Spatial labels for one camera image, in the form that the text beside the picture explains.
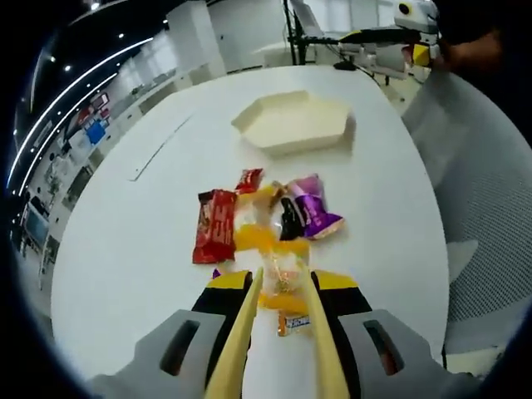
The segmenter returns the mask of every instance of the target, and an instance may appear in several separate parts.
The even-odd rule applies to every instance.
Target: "small snack packet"
[[[288,183],[288,190],[304,218],[304,237],[322,239],[343,226],[344,219],[337,214],[328,213],[323,203],[323,184],[318,175]]]
[[[234,188],[236,194],[254,193],[260,185],[262,169],[244,169],[240,181]]]
[[[279,312],[277,334],[280,337],[286,337],[291,333],[310,333],[310,317],[300,314],[290,314]]]
[[[234,215],[237,251],[266,248],[275,240],[271,212],[282,193],[282,185],[273,182],[254,193],[239,195]]]
[[[198,199],[199,218],[192,263],[216,264],[234,260],[236,194],[225,190],[211,190],[198,194]]]

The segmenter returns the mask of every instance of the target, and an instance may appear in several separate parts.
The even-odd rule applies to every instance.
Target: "yellow snack package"
[[[259,249],[263,252],[275,241],[270,228],[271,212],[284,190],[280,183],[273,182],[254,193],[237,198],[234,213],[234,244],[236,251]]]
[[[305,263],[292,247],[279,244],[274,243],[270,252],[263,254],[264,281],[259,295],[259,306],[306,315],[308,309],[303,299],[301,281]]]

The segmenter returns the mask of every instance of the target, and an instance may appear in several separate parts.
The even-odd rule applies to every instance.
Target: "purple snack package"
[[[323,185],[318,175],[293,180],[288,183],[288,189],[305,219],[305,238],[322,239],[342,227],[343,217],[325,210]]]

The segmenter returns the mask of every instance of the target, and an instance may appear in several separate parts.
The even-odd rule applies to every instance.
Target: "person's arm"
[[[456,73],[490,74],[498,71],[507,52],[518,51],[527,42],[528,18],[532,2],[507,0],[500,8],[491,10],[491,29],[472,42],[450,45],[440,42],[441,57],[435,67],[443,67]]]
[[[483,37],[466,42],[449,45],[440,41],[441,57],[434,61],[435,67],[453,72],[490,73],[496,71],[503,57],[500,31],[494,29]]]

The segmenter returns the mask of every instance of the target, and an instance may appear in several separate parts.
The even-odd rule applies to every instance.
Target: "snack package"
[[[271,212],[284,192],[277,182],[251,194],[239,195],[234,215],[237,251],[267,248],[275,235],[270,229]]]
[[[211,190],[199,194],[198,199],[199,218],[192,263],[216,264],[234,260],[236,194],[225,190]]]
[[[244,169],[240,181],[234,188],[236,194],[254,193],[260,185],[262,169]]]
[[[318,175],[310,175],[288,183],[288,190],[303,216],[304,237],[322,239],[343,226],[344,219],[337,214],[328,213],[323,203],[323,184]]]
[[[277,334],[280,337],[286,337],[291,333],[311,334],[310,317],[308,315],[302,316],[300,314],[279,312]]]
[[[281,205],[283,206],[283,214],[281,215],[281,236],[279,239],[291,241],[297,237],[303,237],[305,229],[296,204],[285,196],[281,199]]]
[[[294,252],[270,251],[263,254],[264,281],[259,306],[300,315],[308,314],[303,299],[303,260]]]

